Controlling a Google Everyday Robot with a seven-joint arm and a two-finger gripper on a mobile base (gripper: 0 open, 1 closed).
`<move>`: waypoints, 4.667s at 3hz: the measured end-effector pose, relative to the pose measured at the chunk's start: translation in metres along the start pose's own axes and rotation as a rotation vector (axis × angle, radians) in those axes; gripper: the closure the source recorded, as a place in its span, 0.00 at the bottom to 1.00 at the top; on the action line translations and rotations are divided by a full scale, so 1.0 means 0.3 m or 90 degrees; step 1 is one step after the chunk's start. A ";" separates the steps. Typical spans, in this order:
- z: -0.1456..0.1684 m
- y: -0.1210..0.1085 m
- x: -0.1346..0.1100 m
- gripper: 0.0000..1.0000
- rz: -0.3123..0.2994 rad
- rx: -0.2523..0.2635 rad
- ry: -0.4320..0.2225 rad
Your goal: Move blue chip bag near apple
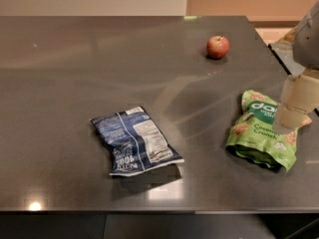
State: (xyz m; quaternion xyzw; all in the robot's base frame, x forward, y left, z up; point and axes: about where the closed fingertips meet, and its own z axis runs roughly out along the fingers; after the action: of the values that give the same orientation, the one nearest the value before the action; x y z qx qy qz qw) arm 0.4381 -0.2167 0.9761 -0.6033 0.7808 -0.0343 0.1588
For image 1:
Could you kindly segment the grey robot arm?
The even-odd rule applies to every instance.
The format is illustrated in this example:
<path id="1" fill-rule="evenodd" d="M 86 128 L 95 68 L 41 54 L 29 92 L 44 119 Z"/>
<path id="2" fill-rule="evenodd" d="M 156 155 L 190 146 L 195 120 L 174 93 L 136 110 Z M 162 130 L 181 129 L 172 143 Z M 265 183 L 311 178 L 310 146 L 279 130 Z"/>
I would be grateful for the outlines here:
<path id="1" fill-rule="evenodd" d="M 296 27 L 292 44 L 294 61 L 304 67 L 298 76 L 289 76 L 283 86 L 273 129 L 287 134 L 319 107 L 319 1 Z"/>

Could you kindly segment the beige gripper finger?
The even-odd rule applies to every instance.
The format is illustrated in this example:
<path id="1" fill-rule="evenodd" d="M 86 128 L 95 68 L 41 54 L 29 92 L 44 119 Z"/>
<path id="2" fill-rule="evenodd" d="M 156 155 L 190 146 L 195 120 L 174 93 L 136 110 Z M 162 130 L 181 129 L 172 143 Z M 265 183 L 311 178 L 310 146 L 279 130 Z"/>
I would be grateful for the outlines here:
<path id="1" fill-rule="evenodd" d="M 319 71 L 305 69 L 284 83 L 273 129 L 287 134 L 301 127 L 306 116 L 319 107 Z"/>

